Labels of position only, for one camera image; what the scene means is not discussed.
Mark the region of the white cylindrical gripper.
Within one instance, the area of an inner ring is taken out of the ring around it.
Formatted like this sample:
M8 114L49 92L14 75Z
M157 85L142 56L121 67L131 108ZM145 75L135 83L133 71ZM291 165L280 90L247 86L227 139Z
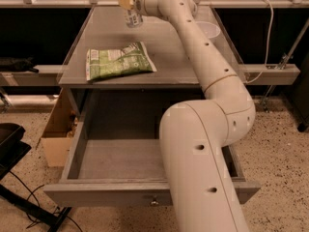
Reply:
M147 0L118 0L118 3L126 10L132 10L134 8L141 15L150 15Z

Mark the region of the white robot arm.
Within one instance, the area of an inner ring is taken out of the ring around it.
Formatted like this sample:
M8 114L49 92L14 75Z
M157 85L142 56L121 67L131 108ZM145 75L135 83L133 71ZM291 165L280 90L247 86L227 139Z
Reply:
M160 121L163 164L180 232L249 232L222 148L248 134L256 110L233 68L194 19L192 0L118 0L175 28L204 94Z

